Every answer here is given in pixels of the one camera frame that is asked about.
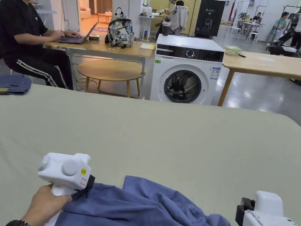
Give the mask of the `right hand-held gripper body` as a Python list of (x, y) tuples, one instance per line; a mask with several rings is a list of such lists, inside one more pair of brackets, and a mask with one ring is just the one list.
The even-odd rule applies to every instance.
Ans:
[(256, 191), (255, 199), (242, 197), (236, 208), (235, 221), (239, 226), (296, 226), (284, 216), (283, 201), (275, 193)]

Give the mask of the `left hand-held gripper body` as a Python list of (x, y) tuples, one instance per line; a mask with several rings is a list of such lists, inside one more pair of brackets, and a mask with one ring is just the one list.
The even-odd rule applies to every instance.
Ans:
[(55, 196), (72, 195), (75, 191), (93, 188), (95, 177), (89, 166), (90, 156), (48, 153), (41, 160), (38, 176), (52, 184), (51, 192)]

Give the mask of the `person's left hand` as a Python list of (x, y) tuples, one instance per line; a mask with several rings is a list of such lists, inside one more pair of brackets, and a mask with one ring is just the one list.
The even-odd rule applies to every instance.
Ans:
[(55, 196), (52, 184), (41, 186), (32, 197), (26, 214), (21, 218), (30, 226), (43, 226), (72, 201), (71, 195)]

